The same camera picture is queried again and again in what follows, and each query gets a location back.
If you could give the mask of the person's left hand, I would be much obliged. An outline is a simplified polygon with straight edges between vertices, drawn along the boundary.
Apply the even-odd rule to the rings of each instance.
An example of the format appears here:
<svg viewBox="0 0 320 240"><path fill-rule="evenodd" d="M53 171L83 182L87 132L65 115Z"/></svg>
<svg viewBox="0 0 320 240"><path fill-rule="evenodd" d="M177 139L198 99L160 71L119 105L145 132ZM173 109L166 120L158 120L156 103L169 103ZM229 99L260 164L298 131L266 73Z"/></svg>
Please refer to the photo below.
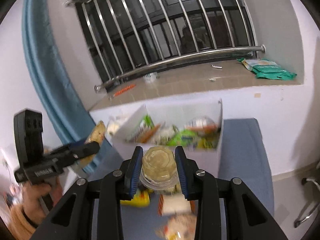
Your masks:
<svg viewBox="0 0 320 240"><path fill-rule="evenodd" d="M46 217L40 204L40 198L48 194L51 194L53 206L55 206L62 197L59 177L56 177L56 186L53 190L46 183L31 185L28 181L23 185L23 211L26 217L36 226L40 225Z"/></svg>

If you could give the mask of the orange fuzzy sleeve forearm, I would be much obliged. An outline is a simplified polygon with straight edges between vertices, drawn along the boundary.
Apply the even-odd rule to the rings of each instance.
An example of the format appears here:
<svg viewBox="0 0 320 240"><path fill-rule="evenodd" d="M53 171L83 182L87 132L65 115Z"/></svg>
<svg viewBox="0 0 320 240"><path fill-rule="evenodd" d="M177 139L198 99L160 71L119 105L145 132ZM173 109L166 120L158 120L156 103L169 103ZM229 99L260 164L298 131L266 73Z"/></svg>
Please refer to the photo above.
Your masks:
<svg viewBox="0 0 320 240"><path fill-rule="evenodd" d="M8 229L15 239L29 240L37 227L38 225L25 214L22 204L14 205L10 209Z"/></svg>

